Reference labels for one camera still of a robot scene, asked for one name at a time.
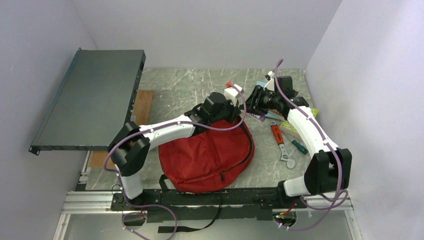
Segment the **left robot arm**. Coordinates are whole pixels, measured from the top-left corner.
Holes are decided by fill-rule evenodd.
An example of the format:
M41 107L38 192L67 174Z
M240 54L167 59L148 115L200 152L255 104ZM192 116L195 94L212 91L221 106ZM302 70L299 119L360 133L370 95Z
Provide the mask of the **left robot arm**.
M239 104L247 105L243 93L241 86L228 82L223 93L212 92L204 103L174 119L151 125L126 123L108 146L103 167L117 175L124 204L137 210L144 203L139 172L150 150L204 132L227 132L241 126L246 114Z

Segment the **light blue booklet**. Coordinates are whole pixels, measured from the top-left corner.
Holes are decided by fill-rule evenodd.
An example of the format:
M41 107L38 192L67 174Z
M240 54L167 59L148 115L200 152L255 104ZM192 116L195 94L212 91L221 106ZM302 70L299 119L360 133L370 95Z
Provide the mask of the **light blue booklet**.
M265 87L265 85L267 84L266 82L264 82L264 81L257 81L256 82L256 84L257 85L259 85L259 86L261 86L261 87ZM271 112L268 112L267 114L265 114L265 115L259 115L259 116L257 116L256 117L260 122L263 122L264 120L265 120L265 118L267 118L267 119L273 119L273 120L280 120L280 118L275 114L275 113L271 113Z

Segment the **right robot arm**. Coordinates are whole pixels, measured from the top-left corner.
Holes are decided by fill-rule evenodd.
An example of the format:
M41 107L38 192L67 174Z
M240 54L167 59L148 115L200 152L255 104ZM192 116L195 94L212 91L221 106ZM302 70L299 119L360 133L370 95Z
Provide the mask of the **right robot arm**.
M275 72L270 71L265 78L265 86L255 86L246 101L248 113L279 113L298 132L311 157L303 176L278 184L276 203L287 208L297 196L328 192L340 194L345 191L350 180L351 152L347 148L340 148L325 133L308 102L296 94L290 76L276 76Z

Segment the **red backpack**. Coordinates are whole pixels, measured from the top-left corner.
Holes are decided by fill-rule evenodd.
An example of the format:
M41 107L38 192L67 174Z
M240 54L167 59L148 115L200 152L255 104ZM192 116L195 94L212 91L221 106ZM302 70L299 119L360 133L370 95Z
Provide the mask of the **red backpack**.
M245 122L220 120L196 136L180 138L158 147L164 174L159 179L168 191L169 179L179 192L209 193L229 186L251 163L255 154L253 137Z

